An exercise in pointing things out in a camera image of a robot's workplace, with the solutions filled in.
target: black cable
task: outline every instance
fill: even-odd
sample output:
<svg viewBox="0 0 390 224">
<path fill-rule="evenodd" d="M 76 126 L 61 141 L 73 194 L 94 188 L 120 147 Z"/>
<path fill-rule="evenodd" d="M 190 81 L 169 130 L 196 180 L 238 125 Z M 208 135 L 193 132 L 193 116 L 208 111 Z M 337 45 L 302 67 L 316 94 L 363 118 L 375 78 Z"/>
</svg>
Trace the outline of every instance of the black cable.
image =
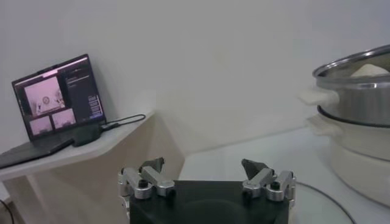
<svg viewBox="0 0 390 224">
<path fill-rule="evenodd" d="M 343 207 L 343 205 L 340 204 L 340 202 L 336 201 L 334 198 L 332 198 L 330 195 L 328 195 L 327 193 L 323 192 L 322 190 L 316 188 L 316 187 L 313 187 L 312 185 L 309 185 L 309 184 L 305 184 L 305 183 L 302 183 L 302 182 L 299 182 L 299 181 L 296 181 L 297 184 L 300 184 L 302 186 L 305 186 L 305 187 L 308 187 L 320 194 L 322 194 L 323 196 L 327 197 L 329 200 L 331 200 L 334 204 L 336 204 L 339 208 L 341 208 L 341 210 L 347 215 L 347 217 L 351 220 L 352 224 L 356 224 L 356 221 L 355 219 L 352 217 L 352 215 L 349 213 L 349 211 Z"/>
<path fill-rule="evenodd" d="M 7 205 L 3 200 L 0 200 L 0 202 L 2 203 L 2 205 L 4 205 L 5 209 L 6 209 L 6 210 L 8 211 L 8 213 L 10 214 L 12 224 L 15 224 L 15 221 L 14 221 L 14 219 L 13 219 L 13 214 L 12 214 L 11 209 L 8 207 L 8 205 Z"/>
<path fill-rule="evenodd" d="M 119 123 L 119 121 L 124 121 L 124 120 L 128 120 L 128 119 L 135 118 L 135 117 L 140 117 L 140 118 L 132 120 L 132 121 L 129 121 L 129 122 L 125 122 L 125 123 Z M 138 121 L 142 121 L 145 118 L 146 118 L 145 114 L 136 114 L 136 115 L 133 115 L 133 116 L 124 117 L 124 118 L 121 118 L 121 119 L 118 119 L 118 120 L 114 120 L 114 121 L 108 121 L 108 122 L 106 122 L 104 124 L 104 127 L 101 127 L 101 132 L 109 131 L 111 129 L 117 128 L 117 127 L 125 125 L 125 124 L 131 124 L 131 123 L 135 123 L 135 122 L 138 122 Z"/>
<path fill-rule="evenodd" d="M 146 118 L 146 115 L 145 114 L 136 114 L 136 115 L 133 115 L 133 116 L 124 117 L 124 118 L 121 118 L 121 119 L 118 119 L 118 120 L 114 120 L 114 121 L 107 121 L 105 124 L 107 125 L 107 124 L 111 124 L 111 123 L 119 122 L 119 121 L 124 121 L 124 120 L 130 119 L 130 118 L 135 118 L 135 117 L 141 117 L 141 118 L 139 118 L 137 120 L 134 120 L 134 121 L 127 122 L 127 123 L 123 123 L 123 124 L 130 124 L 130 123 L 134 123 L 134 122 L 137 122 L 137 121 L 142 121 L 143 119 Z"/>
</svg>

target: bolt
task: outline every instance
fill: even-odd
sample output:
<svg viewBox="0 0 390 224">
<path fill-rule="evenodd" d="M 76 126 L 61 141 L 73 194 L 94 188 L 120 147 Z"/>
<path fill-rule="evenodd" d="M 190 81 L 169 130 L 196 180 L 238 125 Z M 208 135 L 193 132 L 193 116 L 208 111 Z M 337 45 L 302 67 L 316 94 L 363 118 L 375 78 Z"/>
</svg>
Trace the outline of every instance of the bolt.
<svg viewBox="0 0 390 224">
<path fill-rule="evenodd" d="M 280 189 L 280 183 L 276 182 L 276 181 L 272 182 L 271 189 L 275 190 L 275 191 L 279 190 Z"/>
<path fill-rule="evenodd" d="M 148 182 L 147 182 L 146 180 L 144 180 L 144 179 L 142 179 L 142 180 L 140 180 L 140 181 L 138 182 L 138 187 L 139 187 L 139 188 L 146 188 L 147 185 L 148 185 Z"/>
<path fill-rule="evenodd" d="M 251 191 L 244 191 L 243 197 L 245 200 L 251 200 L 253 197 L 253 193 Z"/>
<path fill-rule="evenodd" d="M 175 189 L 167 189 L 166 190 L 166 198 L 171 199 L 176 195 Z"/>
</svg>

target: table surface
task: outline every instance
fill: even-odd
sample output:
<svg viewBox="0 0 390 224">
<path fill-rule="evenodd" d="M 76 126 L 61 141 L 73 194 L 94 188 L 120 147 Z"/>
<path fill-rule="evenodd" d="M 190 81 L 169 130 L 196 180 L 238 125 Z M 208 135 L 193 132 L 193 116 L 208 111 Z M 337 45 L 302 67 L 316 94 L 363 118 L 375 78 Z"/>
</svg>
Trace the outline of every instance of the table surface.
<svg viewBox="0 0 390 224">
<path fill-rule="evenodd" d="M 56 167 L 81 162 L 101 156 L 110 151 L 114 146 L 136 130 L 143 122 L 153 116 L 154 112 L 146 113 L 142 121 L 127 124 L 102 133 L 101 137 L 87 145 L 80 147 L 69 146 L 56 154 L 20 165 L 0 170 L 0 181 L 30 175 L 35 172 L 53 169 Z"/>
<path fill-rule="evenodd" d="M 332 171 L 328 139 L 301 128 L 188 156 L 180 180 L 242 181 L 243 158 L 275 169 L 294 171 L 297 180 L 310 184 L 340 202 L 357 223 L 389 223 L 390 208 L 351 190 Z M 297 186 L 293 223 L 350 223 L 347 216 L 323 195 Z"/>
</svg>

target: screen display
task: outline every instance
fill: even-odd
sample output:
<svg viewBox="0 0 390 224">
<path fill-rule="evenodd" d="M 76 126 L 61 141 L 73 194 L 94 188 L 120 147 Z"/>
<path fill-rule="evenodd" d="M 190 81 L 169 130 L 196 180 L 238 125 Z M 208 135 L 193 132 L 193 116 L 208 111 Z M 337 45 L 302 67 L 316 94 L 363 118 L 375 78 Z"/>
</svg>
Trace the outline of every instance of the screen display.
<svg viewBox="0 0 390 224">
<path fill-rule="evenodd" d="M 14 81 L 13 88 L 30 138 L 105 119 L 88 55 Z"/>
</svg>

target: white steamer basket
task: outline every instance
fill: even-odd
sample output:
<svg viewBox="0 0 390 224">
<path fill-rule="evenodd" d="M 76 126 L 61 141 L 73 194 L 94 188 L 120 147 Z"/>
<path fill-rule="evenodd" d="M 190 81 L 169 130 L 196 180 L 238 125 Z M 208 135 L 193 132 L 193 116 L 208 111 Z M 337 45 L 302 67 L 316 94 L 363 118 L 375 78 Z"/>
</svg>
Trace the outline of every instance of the white steamer basket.
<svg viewBox="0 0 390 224">
<path fill-rule="evenodd" d="M 307 125 L 315 135 L 329 136 L 347 150 L 390 161 L 390 128 L 348 124 L 321 114 L 308 118 Z"/>
<path fill-rule="evenodd" d="M 353 153 L 330 141 L 331 166 L 359 193 L 390 206 L 390 162 Z"/>
</svg>

